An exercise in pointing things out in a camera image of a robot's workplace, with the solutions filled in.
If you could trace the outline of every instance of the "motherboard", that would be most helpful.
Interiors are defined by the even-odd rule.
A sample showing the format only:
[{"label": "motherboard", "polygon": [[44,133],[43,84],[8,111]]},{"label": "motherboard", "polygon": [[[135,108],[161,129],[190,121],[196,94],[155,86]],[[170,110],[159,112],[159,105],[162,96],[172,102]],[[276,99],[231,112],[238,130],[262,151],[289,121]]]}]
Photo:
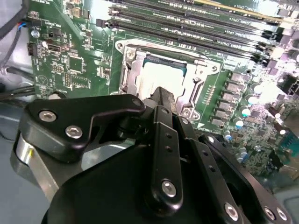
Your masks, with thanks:
[{"label": "motherboard", "polygon": [[297,180],[298,16],[295,0],[31,0],[37,97],[162,86],[253,175]]}]

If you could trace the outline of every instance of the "black arm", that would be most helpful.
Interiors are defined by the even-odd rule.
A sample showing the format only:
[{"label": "black arm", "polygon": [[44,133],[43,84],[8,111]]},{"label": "black arm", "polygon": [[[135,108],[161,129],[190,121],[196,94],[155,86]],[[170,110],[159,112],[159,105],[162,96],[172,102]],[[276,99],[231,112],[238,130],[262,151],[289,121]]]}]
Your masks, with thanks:
[{"label": "black arm", "polygon": [[[45,223],[292,223],[215,137],[196,137],[171,93],[159,87],[145,104],[119,95],[26,107],[15,152],[51,200]],[[127,138],[135,144],[81,173],[84,152]]]}]

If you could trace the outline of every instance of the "black cable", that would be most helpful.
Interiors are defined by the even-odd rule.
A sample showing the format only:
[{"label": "black cable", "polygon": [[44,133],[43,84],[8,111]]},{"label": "black cable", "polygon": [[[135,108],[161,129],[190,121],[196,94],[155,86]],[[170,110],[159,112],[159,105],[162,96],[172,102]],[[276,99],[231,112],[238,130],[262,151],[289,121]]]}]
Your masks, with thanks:
[{"label": "black cable", "polygon": [[18,92],[18,93],[12,93],[12,94],[2,93],[2,94],[0,94],[0,100],[14,99],[16,97],[33,96],[35,94],[36,94],[35,91]]},{"label": "black cable", "polygon": [[26,71],[23,71],[21,69],[15,68],[15,67],[7,67],[6,72],[22,76],[23,78],[26,78],[30,81],[34,81],[34,78],[32,77],[32,74],[30,74]]},{"label": "black cable", "polygon": [[17,32],[15,33],[15,37],[14,37],[14,41],[12,42],[8,52],[6,53],[6,56],[0,62],[0,68],[3,68],[7,64],[9,58],[13,54],[13,51],[19,41],[20,35],[21,35],[21,31],[17,28]]},{"label": "black cable", "polygon": [[2,40],[22,18],[27,14],[29,10],[29,0],[22,0],[22,8],[11,18],[3,27],[0,28],[0,40]]},{"label": "black cable", "polygon": [[4,139],[5,141],[8,141],[8,142],[14,142],[14,139],[9,139],[9,138],[5,137],[1,131],[0,131],[0,138]]}]

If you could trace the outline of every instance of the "ram slot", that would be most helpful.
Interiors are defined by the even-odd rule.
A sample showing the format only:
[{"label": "ram slot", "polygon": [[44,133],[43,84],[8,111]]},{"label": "ram slot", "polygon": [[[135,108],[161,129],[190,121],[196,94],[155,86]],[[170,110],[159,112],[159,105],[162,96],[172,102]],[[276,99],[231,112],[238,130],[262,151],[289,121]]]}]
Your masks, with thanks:
[{"label": "ram slot", "polygon": [[225,38],[228,40],[236,41],[248,46],[255,47],[260,42],[270,44],[271,42],[262,38],[260,35],[255,35],[250,32],[241,31],[234,28],[228,28],[215,23],[200,21],[196,19],[186,19],[178,17],[175,14],[165,14],[159,10],[148,10],[140,6],[132,6],[125,3],[123,5],[116,4],[113,6],[112,11],[118,12],[121,15],[132,16],[135,18],[144,17],[144,19],[152,22],[164,23],[165,25],[171,25],[196,31],[202,34],[213,35],[215,37]]},{"label": "ram slot", "polygon": [[189,45],[190,47],[199,48],[202,51],[205,51],[206,53],[212,53],[212,54],[221,53],[224,55],[237,56],[246,59],[254,59],[257,56],[257,54],[244,52],[238,49],[232,49],[226,46],[215,45],[213,43],[202,42],[193,38],[181,36],[178,34],[166,33],[164,31],[151,29],[149,27],[138,26],[128,21],[120,21],[114,18],[110,19],[110,28],[117,28],[120,30],[131,31],[141,35],[154,36],[159,39],[164,39],[166,41],[173,41],[181,44],[186,44]]},{"label": "ram slot", "polygon": [[190,31],[187,29],[181,29],[180,26],[178,26],[178,27],[169,26],[169,25],[166,25],[165,22],[164,23],[163,22],[161,22],[161,23],[151,22],[151,21],[148,21],[147,18],[142,17],[142,16],[139,18],[135,18],[135,17],[131,17],[131,16],[121,15],[121,16],[115,16],[113,18],[116,20],[119,19],[120,21],[121,21],[121,19],[125,19],[127,21],[130,21],[131,24],[135,24],[137,26],[145,26],[147,28],[150,28],[151,30],[155,29],[155,30],[159,30],[159,31],[164,31],[165,33],[169,33],[169,34],[177,34],[181,37],[192,38],[192,39],[195,39],[200,42],[209,42],[209,43],[213,43],[215,45],[221,45],[221,46],[229,47],[232,49],[250,52],[253,54],[261,53],[259,50],[255,49],[254,47],[246,45],[246,44],[242,44],[240,42],[230,41],[230,40],[226,40],[224,38],[215,37],[213,35],[206,35],[206,34],[202,34],[199,32],[193,32],[193,31]]},{"label": "ram slot", "polygon": [[232,28],[238,28],[249,32],[255,30],[269,30],[276,31],[277,27],[266,24],[264,22],[251,22],[248,17],[237,14],[227,13],[224,11],[213,10],[201,7],[191,7],[187,4],[176,3],[169,1],[146,1],[146,0],[120,0],[120,2],[132,3],[138,6],[150,7],[152,9],[162,10],[169,13],[175,13],[189,19],[200,19],[214,22],[220,25],[226,25]]}]

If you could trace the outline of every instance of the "black connector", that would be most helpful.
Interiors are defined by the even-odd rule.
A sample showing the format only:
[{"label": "black connector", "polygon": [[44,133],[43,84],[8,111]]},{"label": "black connector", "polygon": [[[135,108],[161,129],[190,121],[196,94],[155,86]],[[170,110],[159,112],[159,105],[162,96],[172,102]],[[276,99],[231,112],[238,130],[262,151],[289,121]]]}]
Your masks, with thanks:
[{"label": "black connector", "polygon": [[299,95],[299,80],[294,76],[288,75],[279,88],[288,96]]},{"label": "black connector", "polygon": [[35,57],[38,55],[36,43],[27,43],[27,50],[29,56]]},{"label": "black connector", "polygon": [[31,18],[26,18],[22,20],[23,23],[25,23],[25,27],[31,28],[31,27],[41,27],[42,26],[42,21],[37,20],[37,19],[31,19]]}]

